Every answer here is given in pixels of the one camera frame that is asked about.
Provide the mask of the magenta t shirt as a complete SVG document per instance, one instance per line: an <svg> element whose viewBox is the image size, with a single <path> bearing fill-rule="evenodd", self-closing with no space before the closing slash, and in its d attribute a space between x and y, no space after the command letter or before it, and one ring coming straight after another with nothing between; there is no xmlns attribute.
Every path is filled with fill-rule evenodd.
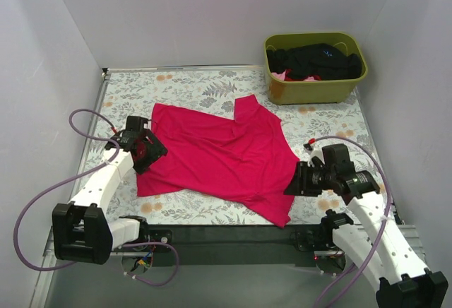
<svg viewBox="0 0 452 308"><path fill-rule="evenodd" d="M284 191L299 159L280 118L254 95L234 101L233 119L161 103L151 119L167 154L137 176L139 197L192 190L241 203L278 227L289 223L294 198Z"/></svg>

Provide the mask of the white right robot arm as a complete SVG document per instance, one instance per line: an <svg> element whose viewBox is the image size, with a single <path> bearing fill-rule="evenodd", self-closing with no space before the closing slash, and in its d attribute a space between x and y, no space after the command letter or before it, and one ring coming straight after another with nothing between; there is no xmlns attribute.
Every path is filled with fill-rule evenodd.
<svg viewBox="0 0 452 308"><path fill-rule="evenodd" d="M311 139L305 144L309 159L297 163L285 193L315 197L331 190L352 212L326 211L320 243L345 253L355 277L364 276L373 287L379 307L440 307L448 290L446 277L416 254L371 173L356 170L346 145L319 148L315 143Z"/></svg>

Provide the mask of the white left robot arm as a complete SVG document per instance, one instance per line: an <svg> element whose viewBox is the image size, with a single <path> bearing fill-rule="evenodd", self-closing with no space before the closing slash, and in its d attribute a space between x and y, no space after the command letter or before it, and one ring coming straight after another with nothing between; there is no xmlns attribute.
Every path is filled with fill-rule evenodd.
<svg viewBox="0 0 452 308"><path fill-rule="evenodd" d="M143 174L167 154L166 147L150 130L149 122L144 117L127 117L124 129L105 145L105 166L92 173L68 203L54 207L54 253L59 260L104 264L113 250L125 244L134 251L149 246L145 218L126 215L109 223L105 217L114 193L128 172Z"/></svg>

